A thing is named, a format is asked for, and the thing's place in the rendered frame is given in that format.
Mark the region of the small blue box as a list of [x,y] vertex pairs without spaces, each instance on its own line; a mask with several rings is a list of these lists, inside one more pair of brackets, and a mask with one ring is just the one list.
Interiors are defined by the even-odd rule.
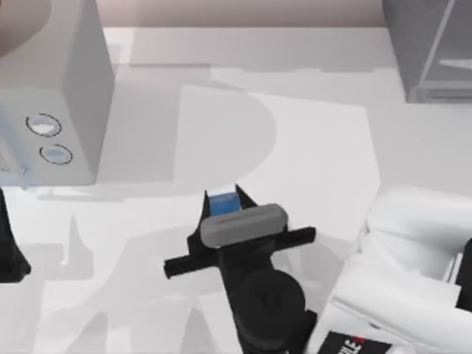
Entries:
[[241,202],[236,192],[225,192],[209,197],[211,216],[225,215],[239,210],[241,210]]

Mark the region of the pale grey rounded box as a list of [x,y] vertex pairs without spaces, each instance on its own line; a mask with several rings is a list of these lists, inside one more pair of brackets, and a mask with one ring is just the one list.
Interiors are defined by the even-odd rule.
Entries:
[[218,249],[236,243],[275,235],[288,224],[287,212],[278,204],[266,204],[211,216],[201,223],[202,243]]

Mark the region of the small microwave knob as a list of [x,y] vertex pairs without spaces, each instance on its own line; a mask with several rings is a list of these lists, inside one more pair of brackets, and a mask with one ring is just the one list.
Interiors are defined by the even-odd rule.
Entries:
[[39,149],[41,158],[50,164],[67,165],[73,159],[73,154],[62,145],[50,145]]

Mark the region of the large microwave knob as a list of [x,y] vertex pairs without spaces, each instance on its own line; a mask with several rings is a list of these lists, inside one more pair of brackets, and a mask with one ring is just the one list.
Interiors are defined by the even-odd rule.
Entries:
[[57,136],[62,131],[59,120],[45,113],[26,117],[25,124],[32,133],[42,137]]

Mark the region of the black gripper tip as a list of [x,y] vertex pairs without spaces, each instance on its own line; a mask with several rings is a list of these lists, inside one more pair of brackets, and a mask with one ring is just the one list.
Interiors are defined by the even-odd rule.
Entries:
[[19,283],[30,275],[32,267],[15,241],[0,188],[0,284]]

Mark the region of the pale microwave oven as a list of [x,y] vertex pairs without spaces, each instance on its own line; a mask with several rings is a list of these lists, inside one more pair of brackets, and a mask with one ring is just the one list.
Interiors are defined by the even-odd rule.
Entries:
[[[97,0],[0,0],[0,187],[93,184],[114,83]],[[62,131],[32,133],[25,119],[39,113]],[[50,145],[72,161],[45,162]]]

